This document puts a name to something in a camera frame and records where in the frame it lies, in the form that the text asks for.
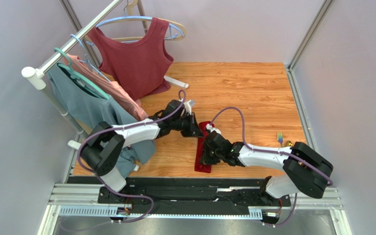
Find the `red cloth napkin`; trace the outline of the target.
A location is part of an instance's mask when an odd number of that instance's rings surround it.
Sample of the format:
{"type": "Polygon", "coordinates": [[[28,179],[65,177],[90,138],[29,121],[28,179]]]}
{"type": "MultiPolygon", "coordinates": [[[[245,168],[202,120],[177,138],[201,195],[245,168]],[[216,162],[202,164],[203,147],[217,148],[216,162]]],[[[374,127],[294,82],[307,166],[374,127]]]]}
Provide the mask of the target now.
{"type": "Polygon", "coordinates": [[[212,171],[211,165],[206,165],[201,162],[203,152],[204,152],[204,140],[205,140],[205,137],[209,134],[206,127],[210,123],[211,123],[210,121],[204,121],[204,122],[199,123],[199,127],[204,136],[201,138],[198,138],[198,141],[197,141],[197,150],[196,150],[196,157],[195,157],[195,163],[194,163],[194,170],[197,172],[211,173],[212,171]]]}

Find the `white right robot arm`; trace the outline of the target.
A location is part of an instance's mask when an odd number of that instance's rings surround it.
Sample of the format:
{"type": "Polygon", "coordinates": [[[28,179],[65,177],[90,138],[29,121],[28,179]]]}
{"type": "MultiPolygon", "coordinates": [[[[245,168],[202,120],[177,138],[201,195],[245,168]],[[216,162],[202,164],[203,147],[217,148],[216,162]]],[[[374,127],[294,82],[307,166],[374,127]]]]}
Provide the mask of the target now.
{"type": "Polygon", "coordinates": [[[217,131],[210,132],[203,141],[200,163],[215,165],[225,162],[230,166],[261,166],[285,172],[269,176],[261,186],[264,194],[273,198],[301,192],[320,199],[332,186],[333,165],[304,142],[291,147],[261,147],[243,142],[229,142],[217,131]]]}

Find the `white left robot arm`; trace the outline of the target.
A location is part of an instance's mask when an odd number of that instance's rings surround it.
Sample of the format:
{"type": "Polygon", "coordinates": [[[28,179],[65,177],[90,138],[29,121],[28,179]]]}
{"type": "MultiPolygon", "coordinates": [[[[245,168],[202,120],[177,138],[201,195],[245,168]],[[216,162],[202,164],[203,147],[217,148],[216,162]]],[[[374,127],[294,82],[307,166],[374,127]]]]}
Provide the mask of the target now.
{"type": "Polygon", "coordinates": [[[204,136],[192,111],[194,105],[192,99],[172,100],[165,109],[140,122],[126,125],[100,122],[79,147],[78,156],[105,186],[112,192],[120,192],[126,186],[126,180],[116,166],[122,149],[156,140],[172,130],[179,131],[183,137],[204,136]]]}

